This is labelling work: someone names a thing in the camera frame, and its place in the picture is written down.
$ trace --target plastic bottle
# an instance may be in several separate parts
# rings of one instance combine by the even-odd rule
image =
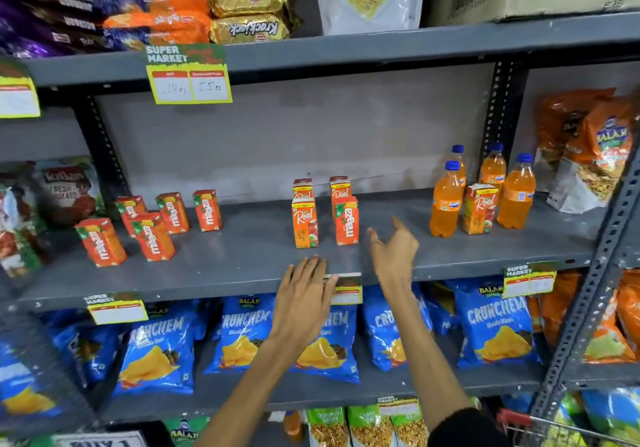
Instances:
[[[302,420],[297,410],[287,411],[284,415],[284,431],[292,443],[302,442]]]
[[[518,154],[518,167],[504,180],[498,223],[505,228],[524,228],[536,192],[531,154]]]
[[[449,160],[458,161],[460,164],[460,169],[456,174],[458,175],[460,186],[462,186],[462,193],[465,192],[465,185],[467,184],[467,171],[465,170],[465,162],[462,160],[462,154],[464,151],[465,146],[462,144],[456,144],[451,148],[451,157],[449,158]]]
[[[502,143],[489,144],[491,153],[486,157],[480,167],[480,182],[492,184],[502,189],[505,175],[507,174],[507,162],[502,157]]]
[[[456,231],[463,189],[457,175],[459,170],[460,163],[458,161],[447,161],[445,174],[433,190],[433,205],[429,222],[433,236],[449,238]]]

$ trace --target person's left hand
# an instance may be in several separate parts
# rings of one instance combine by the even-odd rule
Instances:
[[[291,363],[317,339],[329,317],[338,274],[323,285],[325,272],[326,260],[318,260],[316,255],[311,260],[305,258],[296,268],[289,265],[280,283],[269,339],[288,354]]]

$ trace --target orange soda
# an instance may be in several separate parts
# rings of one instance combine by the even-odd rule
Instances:
[[[505,228],[524,228],[536,192],[536,176],[531,170],[531,154],[518,154],[518,167],[504,180],[498,223]]]
[[[462,160],[462,154],[465,152],[465,146],[462,144],[456,144],[451,148],[451,157],[449,160],[458,161],[460,164],[460,169],[456,173],[458,175],[458,180],[460,181],[460,186],[462,186],[462,193],[465,192],[465,185],[467,184],[467,171],[465,170],[465,162]]]
[[[463,187],[460,186],[458,161],[447,161],[445,174],[433,190],[431,221],[429,228],[433,236],[449,238],[456,231],[460,213]]]
[[[507,161],[502,156],[502,143],[489,144],[491,153],[486,157],[480,167],[480,182],[492,184],[502,190],[504,178],[507,174]]]

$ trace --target real apple juice box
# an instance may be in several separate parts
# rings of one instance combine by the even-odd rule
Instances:
[[[314,186],[312,178],[303,178],[293,181],[293,198],[314,199]]]
[[[335,219],[335,200],[351,196],[351,182],[347,176],[332,176],[329,178],[331,188],[331,210]]]
[[[116,200],[116,207],[120,212],[127,233],[131,238],[135,238],[136,234],[131,227],[131,219],[142,213],[147,213],[147,207],[145,202],[142,201],[142,196],[120,196]]]
[[[160,213],[138,215],[131,220],[131,225],[147,261],[169,260],[175,255],[175,247]]]
[[[164,219],[169,234],[189,231],[189,220],[180,193],[162,193],[156,196],[156,203]]]
[[[218,206],[216,190],[201,189],[193,193],[193,203],[201,231],[216,231],[222,228],[222,215]]]
[[[313,248],[318,246],[318,221],[316,200],[297,198],[291,201],[293,215],[293,233],[296,248]]]
[[[335,241],[338,245],[355,245],[360,240],[360,212],[355,196],[336,198]]]
[[[491,184],[472,184],[465,191],[465,219],[462,229],[468,234],[489,233],[493,226],[500,189]]]
[[[95,266],[120,265],[127,259],[127,252],[108,218],[82,220],[75,228]]]

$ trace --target shelf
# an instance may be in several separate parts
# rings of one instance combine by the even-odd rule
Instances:
[[[315,36],[225,47],[229,72],[439,60],[640,41],[640,13]],[[38,87],[146,80],[137,52],[23,60]]]
[[[640,362],[582,363],[567,383],[569,389],[612,389],[640,386]]]
[[[275,292],[287,265],[314,253],[328,260],[328,273],[361,272],[363,283],[370,285],[377,280],[366,230],[374,227],[387,240],[393,214],[420,242],[413,271],[417,281],[492,275],[508,265],[545,260],[575,268],[589,265],[604,216],[604,210],[562,214],[544,203],[543,196],[536,196],[523,230],[496,224],[486,235],[458,230],[445,240],[429,232],[431,190],[361,194],[358,200],[363,243],[343,247],[335,243],[328,198],[317,200],[320,246],[316,249],[295,248],[290,201],[222,206],[223,229],[202,233],[192,228],[173,235],[177,254],[166,262],[148,263],[138,243],[121,233],[127,261],[97,268],[75,232],[63,233],[59,247],[65,251],[29,278],[20,303],[45,311],[83,307],[84,297],[100,293],[136,291],[143,300],[156,301]],[[192,225],[197,223],[193,214],[189,218]]]
[[[455,364],[462,343],[460,331],[454,331],[447,336],[437,336],[436,340],[469,395],[490,396],[519,391],[533,392],[540,388],[544,378],[544,369],[540,364],[495,364],[483,368],[458,370]],[[194,395],[148,393],[119,395],[102,401],[96,400],[101,403],[100,418],[108,423],[122,423],[170,418],[182,413],[214,413],[242,378],[242,373],[202,374],[211,362],[214,347],[215,343],[205,343],[199,355]],[[369,347],[360,335],[356,336],[353,354],[358,362],[360,385],[304,373],[286,373],[271,395],[266,410],[370,405],[375,403],[379,396],[415,394],[409,369],[380,371],[371,362]],[[117,371],[114,371],[108,391],[115,386],[116,376]]]

